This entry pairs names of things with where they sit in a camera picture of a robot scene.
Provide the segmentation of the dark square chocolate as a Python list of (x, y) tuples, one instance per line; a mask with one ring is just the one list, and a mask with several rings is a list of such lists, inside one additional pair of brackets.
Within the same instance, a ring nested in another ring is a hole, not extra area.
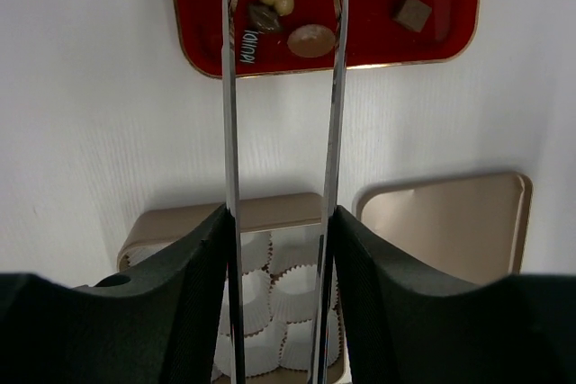
[(420, 33), (431, 14), (432, 7), (421, 0), (400, 0), (391, 17), (401, 27)]

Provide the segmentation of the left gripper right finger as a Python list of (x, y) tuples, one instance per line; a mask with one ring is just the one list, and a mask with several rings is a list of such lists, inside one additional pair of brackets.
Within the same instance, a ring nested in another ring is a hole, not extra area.
[(476, 285), (422, 263), (344, 208), (330, 243), (353, 382), (574, 382), (573, 277)]

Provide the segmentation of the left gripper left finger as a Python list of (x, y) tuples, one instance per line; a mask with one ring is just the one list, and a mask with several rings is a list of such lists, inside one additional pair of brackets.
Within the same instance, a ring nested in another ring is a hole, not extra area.
[(207, 383), (233, 223), (224, 207), (95, 286), (1, 277), (4, 383)]

